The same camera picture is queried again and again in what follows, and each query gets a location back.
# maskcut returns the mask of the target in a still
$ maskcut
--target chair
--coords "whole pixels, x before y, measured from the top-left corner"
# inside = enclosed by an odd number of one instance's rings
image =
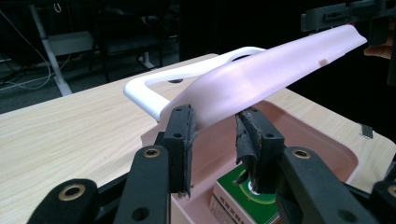
[[[90,71],[96,47],[102,57],[106,81],[110,82],[106,60],[109,56],[124,53],[137,54],[137,60],[146,69],[156,68],[149,61],[149,51],[157,50],[159,65],[163,66],[161,35],[146,23],[145,18],[155,16],[159,22],[168,10],[170,0],[106,0],[98,8],[92,29],[92,53]]]

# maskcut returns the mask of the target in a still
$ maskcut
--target cable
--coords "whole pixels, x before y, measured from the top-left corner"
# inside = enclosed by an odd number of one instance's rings
[[[21,67],[19,71],[13,71],[13,72],[12,72],[11,74],[9,74],[8,76],[1,78],[1,79],[2,79],[2,81],[1,81],[2,83],[1,83],[0,85],[5,85],[6,82],[8,82],[9,80],[11,80],[12,78],[15,78],[15,77],[17,77],[18,79],[20,79],[21,77],[18,77],[17,74],[18,74],[18,73],[21,73],[21,72],[26,73],[26,72],[24,71],[24,67]]]
[[[53,6],[54,6],[54,10],[56,11],[56,12],[58,12],[58,13],[61,13],[62,12],[62,8],[61,8],[61,5],[59,4],[59,3],[57,3],[57,4],[53,4]],[[23,36],[23,34],[21,34],[21,32],[18,30],[18,28],[17,27],[15,27],[15,25],[11,22],[11,20],[3,13],[3,11],[2,10],[0,10],[0,13],[2,14],[2,16],[7,20],[7,22],[13,27],[13,29],[28,43],[28,45],[29,46],[31,46],[37,53],[38,53],[38,55],[43,59],[43,61],[44,61],[44,63],[46,64],[46,66],[48,67],[48,69],[49,69],[49,74],[47,75],[47,76],[45,76],[45,77],[40,77],[40,78],[36,78],[36,79],[32,79],[32,80],[29,80],[29,81],[26,81],[26,82],[22,82],[22,83],[15,83],[15,82],[11,82],[11,81],[6,81],[6,82],[3,82],[3,84],[12,84],[12,86],[9,86],[9,87],[5,87],[5,88],[2,88],[2,89],[0,89],[0,91],[4,91],[4,90],[7,90],[7,89],[10,89],[10,88],[14,88],[14,87],[20,87],[20,88],[23,88],[23,89],[26,89],[26,90],[38,90],[38,89],[40,89],[40,88],[42,88],[43,86],[45,86],[49,81],[50,81],[50,78],[54,75],[54,73],[51,73],[51,71],[50,71],[50,65],[49,65],[49,63],[47,62],[47,60],[44,58],[44,56]],[[69,7],[67,8],[67,14],[68,14],[68,18],[69,18],[69,23],[70,23],[70,27],[71,27],[71,32],[73,33],[73,23],[72,23],[72,21],[71,21],[71,15],[70,15],[70,10],[69,10]],[[68,55],[68,57],[67,57],[67,59],[66,59],[66,61],[64,62],[64,64],[60,67],[60,69],[62,70],[63,68],[64,68],[64,66],[68,63],[68,61],[69,61],[69,59],[70,59],[70,57],[71,57],[71,55],[72,54],[69,54]],[[27,83],[31,83],[31,82],[35,82],[35,81],[38,81],[38,80],[41,80],[41,79],[44,79],[44,78],[46,78],[47,80],[45,80],[44,81],[44,83],[43,84],[41,84],[41,85],[39,85],[39,86],[37,86],[37,87],[26,87],[26,86],[23,86],[23,85],[25,85],[25,84],[27,84]]]
[[[3,11],[2,11],[1,9],[0,9],[0,14],[4,17],[4,19],[6,19],[6,21],[12,26],[12,28],[21,36],[21,38],[22,38],[24,41],[26,41],[26,43],[27,43],[30,47],[32,47],[32,48],[35,50],[35,52],[37,52],[37,54],[43,59],[44,63],[47,65],[47,68],[48,68],[48,70],[49,70],[49,74],[48,74],[46,77],[42,77],[42,78],[36,79],[36,80],[40,80],[40,79],[43,79],[43,78],[47,78],[47,80],[46,80],[43,84],[41,84],[40,86],[38,86],[38,87],[33,87],[33,88],[31,88],[31,87],[24,87],[24,86],[22,86],[23,84],[12,83],[12,82],[9,82],[8,84],[13,84],[13,85],[15,85],[15,86],[18,86],[18,87],[21,87],[21,88],[24,88],[24,89],[27,89],[27,90],[37,90],[37,89],[39,89],[39,88],[45,86],[45,85],[50,81],[50,77],[52,76],[51,71],[50,71],[50,64],[47,62],[47,60],[44,58],[44,56],[40,53],[40,51],[38,51],[38,49],[36,49],[35,46],[33,46],[33,45],[29,42],[29,40],[27,40],[26,37],[25,37],[23,34],[21,34],[21,32],[18,30],[18,28],[15,27],[15,25],[14,25],[14,24],[11,22],[11,20],[3,13]]]
[[[8,63],[8,59],[6,59],[6,56],[4,55],[4,53],[3,52],[0,52],[0,55],[2,56],[2,58],[4,59],[4,63],[6,64],[6,66],[9,68],[9,70],[11,70],[12,72],[16,72],[16,70],[13,68],[13,67],[11,67],[11,65],[9,65],[9,63]]]

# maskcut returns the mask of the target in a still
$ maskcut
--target dark floor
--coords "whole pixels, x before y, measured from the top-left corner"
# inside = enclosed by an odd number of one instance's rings
[[[59,62],[59,65],[63,66],[64,79],[72,92],[106,84],[101,60],[94,61],[90,72],[89,59],[88,54],[82,53],[69,60],[65,57]],[[158,65],[158,53],[150,53],[149,60],[152,64]],[[168,39],[163,47],[163,66],[177,62],[178,43],[175,39]],[[48,78],[49,69],[43,63],[32,67],[29,71],[16,73],[15,77],[10,77],[18,69],[20,66],[12,61],[0,63],[0,114],[62,97],[53,76]],[[136,55],[130,55],[110,59],[108,70],[111,81],[115,81],[143,73],[145,67],[137,62]],[[7,83],[4,83],[5,77],[10,77]]]

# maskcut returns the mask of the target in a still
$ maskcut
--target pink tray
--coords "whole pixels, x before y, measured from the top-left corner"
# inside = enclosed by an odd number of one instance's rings
[[[298,120],[285,110],[267,101],[254,105],[284,135],[286,146],[314,150],[343,182],[358,166],[358,158],[350,148]],[[216,223],[209,211],[209,202],[216,180],[232,170],[235,164],[235,118],[229,117],[198,134],[193,145],[192,181],[189,200],[174,200],[196,223]]]

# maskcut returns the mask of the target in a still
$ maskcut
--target screw hole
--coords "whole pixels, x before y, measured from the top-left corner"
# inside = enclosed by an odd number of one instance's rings
[[[339,13],[339,12],[338,12],[338,13],[337,13],[337,12],[334,12],[334,13],[328,15],[329,18],[336,18],[336,17],[338,17],[338,16],[341,16],[341,13]]]
[[[309,154],[308,152],[306,152],[304,150],[296,149],[296,150],[293,150],[292,153],[293,153],[293,155],[295,157],[298,157],[300,159],[309,159],[309,158],[311,158],[311,154]]]
[[[149,209],[147,207],[140,207],[132,212],[132,219],[135,221],[143,221],[149,216]]]
[[[72,201],[79,198],[85,192],[85,186],[73,184],[66,186],[58,195],[61,201]]]
[[[358,218],[347,210],[339,210],[338,216],[345,222],[355,223],[358,221]]]
[[[147,158],[158,157],[160,154],[161,154],[161,151],[158,150],[157,148],[150,148],[143,152],[143,156],[145,156]]]

